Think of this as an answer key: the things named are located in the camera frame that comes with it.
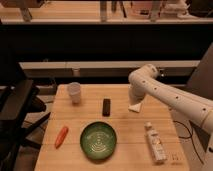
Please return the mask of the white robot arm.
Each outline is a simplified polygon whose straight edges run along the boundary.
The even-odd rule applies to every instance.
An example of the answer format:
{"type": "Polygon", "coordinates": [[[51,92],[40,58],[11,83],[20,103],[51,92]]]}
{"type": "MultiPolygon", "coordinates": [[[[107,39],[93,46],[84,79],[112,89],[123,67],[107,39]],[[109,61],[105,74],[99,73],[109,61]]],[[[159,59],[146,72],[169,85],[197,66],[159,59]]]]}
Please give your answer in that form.
{"type": "Polygon", "coordinates": [[[213,100],[163,84],[156,80],[159,71],[152,64],[143,65],[128,76],[131,105],[139,104],[146,94],[187,116],[210,135],[201,171],[213,171],[213,100]]]}

